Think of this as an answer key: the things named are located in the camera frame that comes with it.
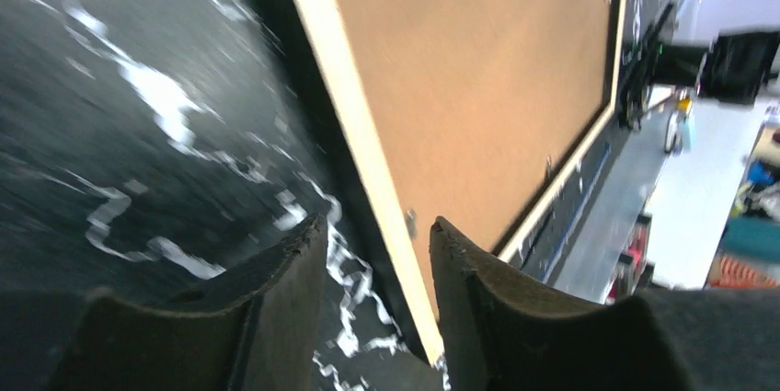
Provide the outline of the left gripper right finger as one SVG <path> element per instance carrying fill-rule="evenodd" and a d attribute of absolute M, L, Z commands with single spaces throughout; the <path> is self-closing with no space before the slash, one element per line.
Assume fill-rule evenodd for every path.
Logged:
<path fill-rule="evenodd" d="M 610 305 L 513 268 L 438 217 L 430 263 L 455 390 L 775 390 L 779 292 L 646 289 Z"/>

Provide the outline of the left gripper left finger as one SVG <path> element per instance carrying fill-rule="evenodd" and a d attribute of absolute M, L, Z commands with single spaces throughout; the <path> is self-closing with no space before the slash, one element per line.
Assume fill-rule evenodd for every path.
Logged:
<path fill-rule="evenodd" d="M 327 222 L 153 305 L 93 293 L 51 390 L 306 390 L 325 283 Z"/>

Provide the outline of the brown backing board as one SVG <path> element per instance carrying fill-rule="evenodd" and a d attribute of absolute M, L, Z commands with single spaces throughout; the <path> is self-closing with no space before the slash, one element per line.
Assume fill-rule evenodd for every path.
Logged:
<path fill-rule="evenodd" d="M 604 0 L 337 0 L 432 285 L 447 218 L 494 248 L 602 104 Z"/>

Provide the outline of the wooden picture frame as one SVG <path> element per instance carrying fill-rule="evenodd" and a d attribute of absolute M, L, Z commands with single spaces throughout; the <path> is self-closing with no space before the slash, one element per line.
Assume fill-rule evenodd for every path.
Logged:
<path fill-rule="evenodd" d="M 581 160 L 610 120 L 616 104 L 618 54 L 626 0 L 610 7 L 609 54 L 602 104 L 564 156 L 546 169 L 542 185 L 499 243 L 488 252 L 510 261 L 537 229 Z M 432 285 L 424 282 L 417 253 L 407 234 L 405 212 L 385 158 L 372 111 L 337 0 L 258 0 L 287 53 L 285 67 L 304 101 L 314 137 L 325 144 L 327 162 L 351 219 L 367 227 L 368 249 L 381 251 L 392 269 L 388 292 L 411 350 L 427 362 L 444 353 L 439 311 Z"/>

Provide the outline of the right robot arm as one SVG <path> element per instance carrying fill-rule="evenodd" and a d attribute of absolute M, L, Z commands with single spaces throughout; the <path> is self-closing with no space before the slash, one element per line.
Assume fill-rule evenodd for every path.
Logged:
<path fill-rule="evenodd" d="M 667 4 L 638 40 L 624 43 L 617 85 L 620 126 L 639 130 L 655 85 L 691 88 L 703 98 L 751 106 L 760 90 L 779 76 L 773 68 L 778 29 L 720 34 L 707 45 L 671 41 L 677 4 Z"/>

